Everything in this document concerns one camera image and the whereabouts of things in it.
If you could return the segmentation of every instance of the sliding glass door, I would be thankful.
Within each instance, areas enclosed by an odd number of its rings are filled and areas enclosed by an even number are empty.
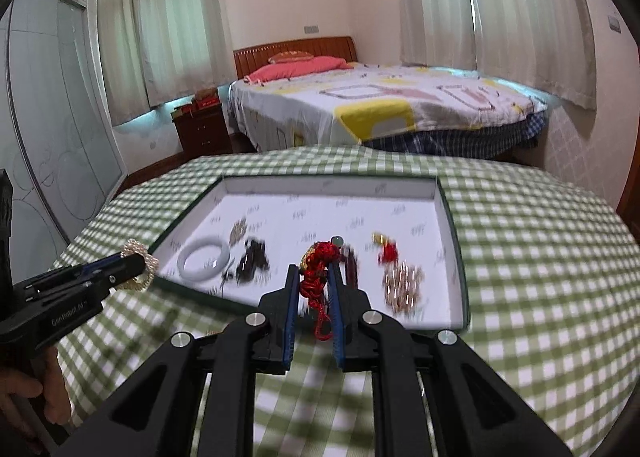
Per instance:
[[[49,267],[122,175],[90,79],[83,11],[14,0],[2,18],[0,167],[14,186],[15,281]]]

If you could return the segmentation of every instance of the white jade bangle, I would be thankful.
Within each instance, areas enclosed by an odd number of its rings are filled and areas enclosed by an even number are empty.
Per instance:
[[[197,269],[196,271],[186,269],[184,265],[193,252],[201,247],[207,246],[219,247],[220,255],[213,260],[211,264],[207,263],[207,265],[202,269]],[[177,262],[178,273],[180,273],[182,278],[191,282],[209,280],[222,272],[226,263],[229,261],[230,256],[231,251],[229,250],[229,245],[220,237],[204,237],[203,239],[198,239],[197,241],[184,246],[181,250],[180,255],[178,255]]]

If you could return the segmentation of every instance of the hand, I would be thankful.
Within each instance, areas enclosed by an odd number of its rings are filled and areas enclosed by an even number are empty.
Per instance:
[[[71,418],[71,403],[66,393],[65,378],[58,364],[58,350],[49,347],[44,351],[46,365],[42,383],[15,369],[0,368],[0,411],[17,431],[28,440],[35,439],[33,429],[22,418],[11,394],[20,397],[38,397],[44,395],[44,416],[53,424],[65,424]]]

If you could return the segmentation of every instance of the wooden headboard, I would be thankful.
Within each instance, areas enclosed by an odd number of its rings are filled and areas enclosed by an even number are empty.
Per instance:
[[[304,51],[314,56],[335,56],[348,62],[356,62],[356,47],[351,36],[306,38],[287,42],[267,43],[234,51],[236,73],[241,80],[245,76],[267,65],[269,58],[279,52]]]

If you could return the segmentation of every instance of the tray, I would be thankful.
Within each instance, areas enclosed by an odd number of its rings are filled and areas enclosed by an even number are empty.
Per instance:
[[[180,250],[204,236],[227,242],[234,224],[246,218],[247,233],[231,247],[230,268],[245,252],[244,241],[265,241],[268,271],[237,284],[222,275],[200,283],[184,281],[177,271]],[[424,272],[418,305],[393,314],[386,306],[378,264],[379,231],[394,239],[399,259]],[[216,180],[150,247],[160,260],[157,285],[238,313],[254,310],[262,294],[284,286],[289,264],[311,244],[341,236],[358,259],[358,287],[373,309],[394,316],[410,329],[453,329],[469,323],[465,273],[449,207],[436,178],[369,176],[241,176]],[[220,250],[204,247],[187,260],[188,269],[204,266]]]

